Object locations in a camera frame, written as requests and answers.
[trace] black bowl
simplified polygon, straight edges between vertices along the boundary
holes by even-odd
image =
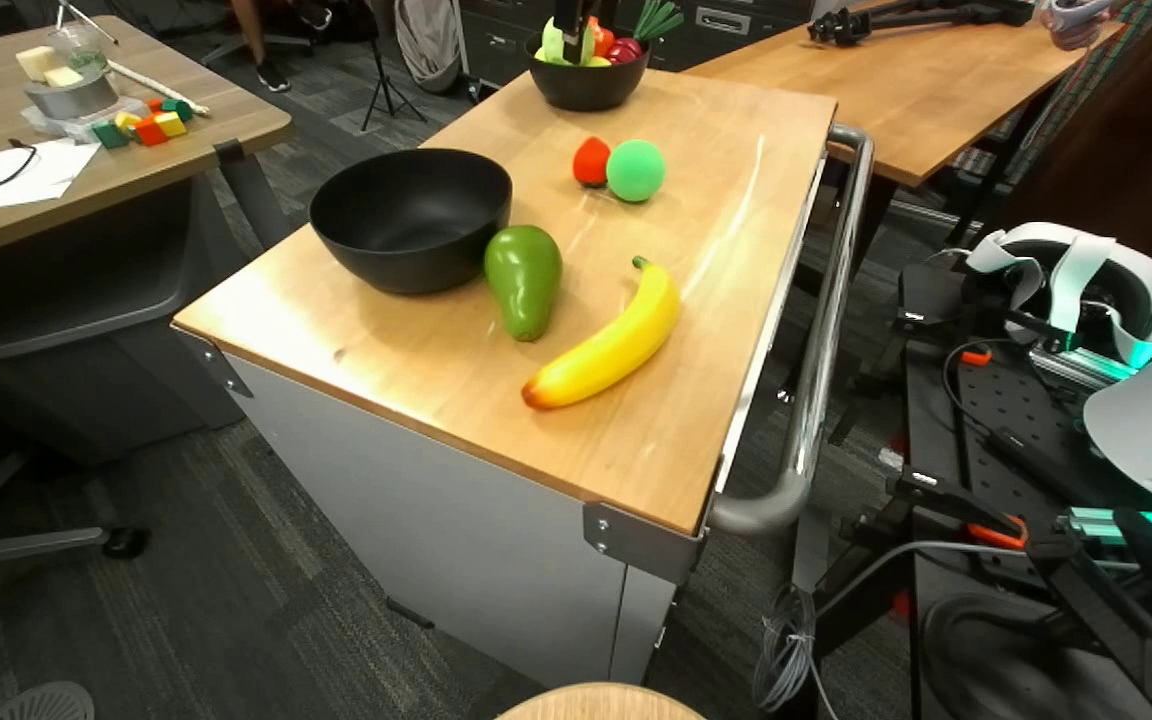
[[[619,108],[632,96],[632,87],[641,87],[645,69],[649,69],[649,49],[641,49],[632,63],[606,63],[606,69],[538,63],[534,58],[527,62],[527,73],[538,96],[552,108],[571,108],[571,111]]]
[[[502,230],[508,174],[475,152],[413,148],[333,175],[306,207],[326,253],[391,298],[448,293],[483,271]]]

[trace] wooden desk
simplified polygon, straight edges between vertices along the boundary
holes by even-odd
[[[117,148],[95,152],[95,162],[81,174],[81,179],[48,204],[0,207],[0,248],[23,240],[32,233],[56,230],[63,220],[113,207],[128,197],[144,197],[151,189],[189,179],[217,165],[221,145],[262,148],[281,141],[293,125],[287,111],[257,99],[252,94],[226,84],[223,76],[192,63],[168,46],[144,37],[119,15],[100,15],[100,27],[117,37],[113,62],[171,84],[177,94],[212,108],[206,122],[197,122],[189,135],[161,148]],[[51,27],[0,37],[0,148],[6,141],[35,141],[35,132],[18,122],[28,108],[23,76],[16,69],[18,49],[48,46]],[[122,96],[151,96],[141,84],[117,79]]]
[[[615,111],[557,111],[527,76],[430,135],[512,174],[512,220],[562,248],[538,346],[494,330],[483,283],[396,300],[300,230],[177,318],[221,346],[234,399],[426,624],[543,679],[641,679],[765,365],[830,99],[649,73]],[[652,204],[575,189],[583,135],[645,135]],[[669,348],[615,392],[533,411],[520,385],[619,312],[632,257],[685,290]]]
[[[837,96],[838,125],[877,145],[877,175],[920,189],[1080,62],[1084,52],[1054,49],[1039,26],[877,33],[858,49],[814,46],[809,27],[791,27],[687,73]]]

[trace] yellow banana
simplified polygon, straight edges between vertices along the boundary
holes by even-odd
[[[680,290],[674,282],[634,257],[632,267],[641,271],[641,290],[623,306],[623,312],[566,348],[562,356],[549,361],[527,385],[524,406],[533,407],[566,407],[604,389],[619,385],[634,367],[645,367],[659,346],[669,341],[673,324],[680,319]]]

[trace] green avocado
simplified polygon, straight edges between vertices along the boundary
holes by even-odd
[[[508,226],[483,253],[487,290],[512,341],[538,341],[562,283],[562,253],[534,226]]]

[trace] metal rail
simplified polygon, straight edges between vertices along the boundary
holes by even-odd
[[[853,148],[853,174],[844,189],[844,217],[837,226],[826,267],[825,267],[826,276],[814,300],[809,356],[804,356],[799,385],[795,385],[795,415],[791,415],[783,470],[770,493],[714,495],[708,508],[708,523],[734,533],[734,536],[786,533],[799,508],[809,505],[813,479],[814,479],[821,429],[825,429],[826,385],[837,367],[853,257],[856,257],[856,230],[858,230],[858,207],[865,207],[868,174],[872,174],[872,141],[865,132],[830,129],[826,141]]]

